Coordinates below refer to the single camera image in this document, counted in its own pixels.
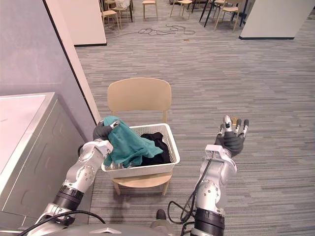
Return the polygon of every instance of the chair backrest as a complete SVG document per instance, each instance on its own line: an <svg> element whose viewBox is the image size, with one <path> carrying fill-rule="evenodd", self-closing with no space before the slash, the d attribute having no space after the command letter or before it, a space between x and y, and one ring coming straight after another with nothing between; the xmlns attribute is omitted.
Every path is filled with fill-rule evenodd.
<svg viewBox="0 0 315 236"><path fill-rule="evenodd" d="M104 8L103 8L103 4L101 3L100 0L98 0L98 4L99 4L100 11L103 12Z"/></svg>
<svg viewBox="0 0 315 236"><path fill-rule="evenodd" d="M107 89L107 103L113 115L120 111L163 111L162 120L166 123L172 103L171 86L153 78L116 81Z"/></svg>

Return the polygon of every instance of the white wall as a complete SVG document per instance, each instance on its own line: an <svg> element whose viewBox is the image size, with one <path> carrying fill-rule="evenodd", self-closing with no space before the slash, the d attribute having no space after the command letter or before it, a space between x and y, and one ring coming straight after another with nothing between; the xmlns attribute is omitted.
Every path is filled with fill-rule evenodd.
<svg viewBox="0 0 315 236"><path fill-rule="evenodd" d="M74 45L105 44L98 0L58 0Z"/></svg>
<svg viewBox="0 0 315 236"><path fill-rule="evenodd" d="M75 51L75 48L73 46L73 42L71 40L71 36L69 34L69 30L67 28L67 25L65 23L65 20L63 18L63 15L61 14L61 9L58 1L56 0L46 0L50 14L54 20L54 23L56 25L57 31L59 33L60 38L63 41L63 46L67 52L67 55L70 59L70 62L72 64L73 70L77 76L77 79L80 83L81 89L83 91L83 94L89 104L90 110L93 114L94 119L96 122L99 122L101 120L95 100L93 98L92 92L90 90L88 81L85 77L85 74L83 72L83 68L81 66L80 60L78 58L78 55Z"/></svg>
<svg viewBox="0 0 315 236"><path fill-rule="evenodd" d="M241 33L246 37L295 37L315 0L256 0Z"/></svg>
<svg viewBox="0 0 315 236"><path fill-rule="evenodd" d="M1 0L0 5L0 95L54 91L81 136L92 140L95 123L84 100L87 90L83 96L43 1ZM71 63L87 88L73 43L64 33L60 35Z"/></svg>

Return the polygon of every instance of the baseboard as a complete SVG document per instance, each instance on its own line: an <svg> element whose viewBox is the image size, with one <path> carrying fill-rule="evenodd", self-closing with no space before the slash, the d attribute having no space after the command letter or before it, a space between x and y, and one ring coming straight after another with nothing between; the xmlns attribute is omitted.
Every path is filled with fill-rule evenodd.
<svg viewBox="0 0 315 236"><path fill-rule="evenodd" d="M294 39L294 37L241 37L239 36L238 37L239 39L242 39L242 40L256 40L256 39L281 39L281 40L292 40Z"/></svg>
<svg viewBox="0 0 315 236"><path fill-rule="evenodd" d="M107 46L107 43L96 43L96 44L77 44L75 47L90 47L90 46Z"/></svg>

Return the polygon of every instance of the black cable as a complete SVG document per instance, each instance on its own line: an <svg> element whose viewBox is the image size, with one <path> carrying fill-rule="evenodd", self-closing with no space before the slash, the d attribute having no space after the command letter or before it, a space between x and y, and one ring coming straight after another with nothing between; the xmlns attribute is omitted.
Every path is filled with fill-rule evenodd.
<svg viewBox="0 0 315 236"><path fill-rule="evenodd" d="M150 36L155 36L155 35L168 35L168 34L176 34L177 31L179 32L183 32L185 35L193 35L196 32L193 30L186 30L186 27L184 26L178 26L178 25L165 25L166 27L169 27L168 31L161 31L161 30L157 30L157 29L153 29L153 28L146 28L146 29L141 29L138 32L131 32L131 33L124 33L115 37L109 37L107 39L110 38L118 38L124 35L128 35L128 34L133 34L133 33L138 33L138 34L147 34Z"/></svg>
<svg viewBox="0 0 315 236"><path fill-rule="evenodd" d="M21 232L18 236L23 236L25 234L27 234L29 231L37 228L38 226L41 226L42 224L45 224L46 222L48 221L51 221L53 219L56 219L58 217L62 217L62 216L65 216L65 215L72 215L72 214L77 214L77 213L81 213L81 214L86 214L86 215L91 215L91 216L94 216L96 217L97 219L99 219L103 224L105 224L105 221L98 215L94 214L94 213L91 213L89 211L85 211L85 210L73 210L73 211L68 211L68 212L64 212L64 213L61 213L61 214L58 214L58 215L54 215L52 217L49 217L31 227L29 227L28 229L24 230L23 232Z"/></svg>
<svg viewBox="0 0 315 236"><path fill-rule="evenodd" d="M195 223L194 221L190 221L190 222L186 222L185 224L183 224L181 236L183 236L183 235L185 235L187 233L190 233L190 230L189 231L185 231L186 227L187 227L187 225L191 225L191 224L194 224L194 223Z"/></svg>
<svg viewBox="0 0 315 236"><path fill-rule="evenodd" d="M205 175L207 174L208 168L209 168L210 164L211 164L211 159L208 160L207 166L206 166L206 168L205 168L205 170L204 170L204 172L203 172L203 174L202 174L200 180L198 181L198 183L197 183L197 185L196 185L194 191L191 193L190 197L189 197L188 200L186 201L184 207L181 207L181 206L180 206L178 203L176 203L175 201L170 201L170 202L168 203L168 206L167 206L167 216L168 216L169 220L170 220L172 223L181 225L181 224L186 223L186 222L189 220L189 218L190 218L191 216L194 217L192 211L193 211L193 207L194 207L194 203L195 203L196 192L197 192L198 187L199 187L200 183L202 182L203 178L204 178ZM186 208L187 208L187 206L189 206L189 201L190 201L191 198L192 198L191 207L190 207L190 210L187 211ZM174 221L174 220L172 220L172 218L171 218L171 216L170 216L170 214L169 214L169 209L170 209L171 204L175 204L177 207L179 207L180 209L182 209L182 213L181 213L181 216L180 216L180 220L181 220L180 222L179 222L179 221Z"/></svg>

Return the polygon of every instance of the gray wall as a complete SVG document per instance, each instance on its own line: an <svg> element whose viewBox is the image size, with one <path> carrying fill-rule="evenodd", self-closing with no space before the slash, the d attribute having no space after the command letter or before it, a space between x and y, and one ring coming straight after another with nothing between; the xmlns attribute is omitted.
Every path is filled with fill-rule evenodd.
<svg viewBox="0 0 315 236"><path fill-rule="evenodd" d="M95 127L41 0L0 0L0 95L50 92L86 140Z"/></svg>

